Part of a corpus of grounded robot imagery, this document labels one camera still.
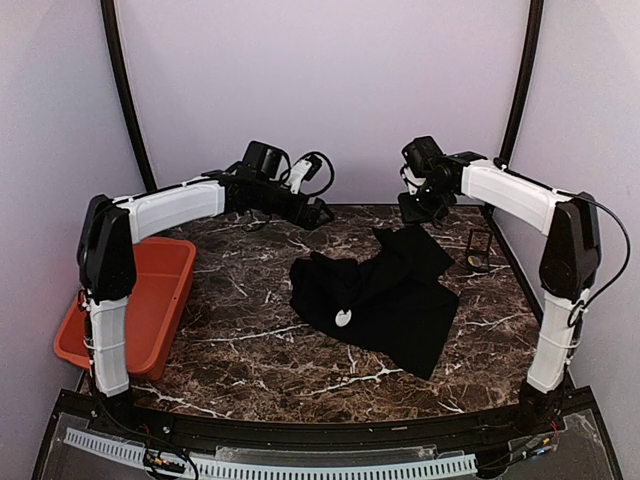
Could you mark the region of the black t-shirt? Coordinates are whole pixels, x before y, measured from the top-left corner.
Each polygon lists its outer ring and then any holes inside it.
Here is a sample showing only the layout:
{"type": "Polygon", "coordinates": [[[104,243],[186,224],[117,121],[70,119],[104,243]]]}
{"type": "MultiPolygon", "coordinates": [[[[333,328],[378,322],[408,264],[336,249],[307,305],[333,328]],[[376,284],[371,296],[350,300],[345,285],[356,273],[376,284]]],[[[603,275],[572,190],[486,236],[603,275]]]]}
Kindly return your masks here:
{"type": "Polygon", "coordinates": [[[441,284],[453,258],[421,226],[375,229],[380,251],[357,262],[319,252],[290,269],[290,305],[307,324],[360,348],[383,353],[401,369],[427,380],[438,363],[459,297],[441,284]],[[335,324],[351,310],[351,322],[335,324]]]}

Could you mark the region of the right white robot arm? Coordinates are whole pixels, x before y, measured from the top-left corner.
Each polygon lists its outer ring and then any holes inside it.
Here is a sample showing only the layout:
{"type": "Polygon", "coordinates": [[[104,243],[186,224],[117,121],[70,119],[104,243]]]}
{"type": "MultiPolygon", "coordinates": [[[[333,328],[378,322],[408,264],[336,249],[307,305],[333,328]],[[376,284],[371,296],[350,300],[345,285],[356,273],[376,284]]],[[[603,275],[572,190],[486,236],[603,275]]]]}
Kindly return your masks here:
{"type": "Polygon", "coordinates": [[[413,139],[401,151],[400,176],[407,204],[425,221],[440,221],[460,196],[502,210],[546,239],[539,265],[544,309],[536,352],[526,384],[541,394],[560,386],[579,342],[576,330],[591,304],[613,286],[614,275],[595,289],[602,260],[598,214],[624,224],[586,192],[561,191],[521,175],[499,159],[465,151],[446,154],[430,136],[413,139]]]}

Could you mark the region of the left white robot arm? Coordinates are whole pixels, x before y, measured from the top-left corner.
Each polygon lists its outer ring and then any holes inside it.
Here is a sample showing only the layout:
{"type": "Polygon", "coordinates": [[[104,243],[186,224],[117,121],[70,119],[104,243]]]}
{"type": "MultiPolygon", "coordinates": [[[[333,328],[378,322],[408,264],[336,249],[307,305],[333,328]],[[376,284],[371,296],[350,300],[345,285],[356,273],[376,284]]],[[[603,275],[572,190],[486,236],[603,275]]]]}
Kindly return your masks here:
{"type": "Polygon", "coordinates": [[[141,427],[140,412],[114,397],[129,388],[125,363],[125,314],[137,273],[134,245],[167,229],[206,217],[259,211],[305,230],[315,230],[334,215],[318,192],[301,186],[322,167],[332,165],[318,151],[291,161],[282,149],[251,141],[241,160],[155,192],[91,199],[87,207],[76,260],[85,311],[85,346],[89,371],[106,401],[103,421],[120,436],[141,427]]]}

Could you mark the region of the black display stand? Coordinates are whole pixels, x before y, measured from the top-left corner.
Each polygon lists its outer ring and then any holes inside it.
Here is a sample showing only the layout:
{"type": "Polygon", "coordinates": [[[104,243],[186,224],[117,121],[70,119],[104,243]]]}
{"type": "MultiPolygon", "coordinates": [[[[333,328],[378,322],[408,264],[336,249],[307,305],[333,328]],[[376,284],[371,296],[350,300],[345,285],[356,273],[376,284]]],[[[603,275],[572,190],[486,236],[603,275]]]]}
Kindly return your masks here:
{"type": "Polygon", "coordinates": [[[473,273],[492,271],[491,245],[493,233],[486,229],[471,229],[465,248],[465,265],[473,273]]]}

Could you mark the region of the orange plastic bin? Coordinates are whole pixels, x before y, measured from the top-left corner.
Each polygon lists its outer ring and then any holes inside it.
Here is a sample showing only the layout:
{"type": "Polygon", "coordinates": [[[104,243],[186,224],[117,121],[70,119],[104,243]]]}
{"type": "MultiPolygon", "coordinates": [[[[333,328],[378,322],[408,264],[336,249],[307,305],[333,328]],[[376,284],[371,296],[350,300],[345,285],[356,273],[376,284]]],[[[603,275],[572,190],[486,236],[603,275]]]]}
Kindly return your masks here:
{"type": "Polygon", "coordinates": [[[131,376],[161,377],[193,282],[196,247],[153,237],[122,251],[125,269],[91,289],[86,254],[81,288],[54,341],[56,355],[88,370],[97,389],[114,396],[131,376]]]}

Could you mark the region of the right black frame post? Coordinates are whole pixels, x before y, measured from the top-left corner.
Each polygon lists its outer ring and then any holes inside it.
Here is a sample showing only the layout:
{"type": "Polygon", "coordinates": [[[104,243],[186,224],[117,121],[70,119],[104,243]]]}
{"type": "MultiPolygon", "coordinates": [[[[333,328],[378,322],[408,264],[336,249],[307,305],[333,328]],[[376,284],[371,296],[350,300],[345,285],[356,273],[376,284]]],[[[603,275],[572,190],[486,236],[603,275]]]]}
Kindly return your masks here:
{"type": "Polygon", "coordinates": [[[544,12],[543,0],[531,0],[523,41],[523,48],[511,108],[507,119],[499,157],[510,163],[518,138],[530,82],[534,70],[537,47],[544,12]]]}

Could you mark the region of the black frame post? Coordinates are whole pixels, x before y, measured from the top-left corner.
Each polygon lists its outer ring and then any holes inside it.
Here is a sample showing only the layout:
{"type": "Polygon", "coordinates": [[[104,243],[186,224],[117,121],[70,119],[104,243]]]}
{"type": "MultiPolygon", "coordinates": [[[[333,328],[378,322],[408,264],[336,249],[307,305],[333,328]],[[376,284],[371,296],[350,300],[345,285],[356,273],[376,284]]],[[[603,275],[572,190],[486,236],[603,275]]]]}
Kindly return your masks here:
{"type": "Polygon", "coordinates": [[[507,119],[499,157],[510,163],[518,138],[530,82],[534,70],[537,47],[544,12],[543,0],[531,0],[523,41],[523,48],[511,108],[507,119]]]}
{"type": "Polygon", "coordinates": [[[130,145],[136,161],[136,166],[146,192],[157,189],[157,182],[152,171],[145,142],[143,139],[139,119],[129,82],[122,39],[120,35],[116,2],[114,0],[100,1],[104,34],[111,63],[113,78],[116,85],[121,112],[129,136],[130,145]]]}

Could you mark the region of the black front rail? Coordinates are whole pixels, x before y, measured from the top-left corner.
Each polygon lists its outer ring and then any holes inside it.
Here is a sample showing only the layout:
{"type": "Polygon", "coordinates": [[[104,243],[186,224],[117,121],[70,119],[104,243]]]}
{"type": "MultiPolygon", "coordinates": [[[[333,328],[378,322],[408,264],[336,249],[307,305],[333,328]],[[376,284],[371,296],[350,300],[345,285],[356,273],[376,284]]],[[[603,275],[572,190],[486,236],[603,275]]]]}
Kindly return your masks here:
{"type": "Polygon", "coordinates": [[[153,446],[169,443],[197,452],[212,452],[223,446],[347,451],[429,443],[444,450],[468,447],[485,451],[521,436],[550,432],[553,421],[550,416],[539,417],[524,430],[516,405],[426,419],[346,424],[223,420],[148,409],[125,401],[107,408],[109,411],[105,412],[92,396],[61,390],[54,412],[86,420],[91,429],[100,433],[136,440],[150,435],[153,446]]]}

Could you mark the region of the left black frame post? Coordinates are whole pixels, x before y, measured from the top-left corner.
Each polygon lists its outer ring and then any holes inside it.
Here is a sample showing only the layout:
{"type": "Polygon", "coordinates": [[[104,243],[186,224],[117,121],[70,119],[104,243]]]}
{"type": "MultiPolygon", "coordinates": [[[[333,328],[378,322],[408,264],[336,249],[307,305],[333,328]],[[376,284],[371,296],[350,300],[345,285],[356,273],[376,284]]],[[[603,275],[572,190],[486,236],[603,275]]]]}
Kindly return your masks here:
{"type": "Polygon", "coordinates": [[[146,192],[157,189],[157,182],[152,171],[145,142],[143,139],[139,119],[129,82],[122,39],[120,35],[116,2],[114,0],[100,1],[104,34],[111,63],[113,78],[116,85],[121,112],[129,136],[130,145],[136,161],[136,166],[146,192]]]}

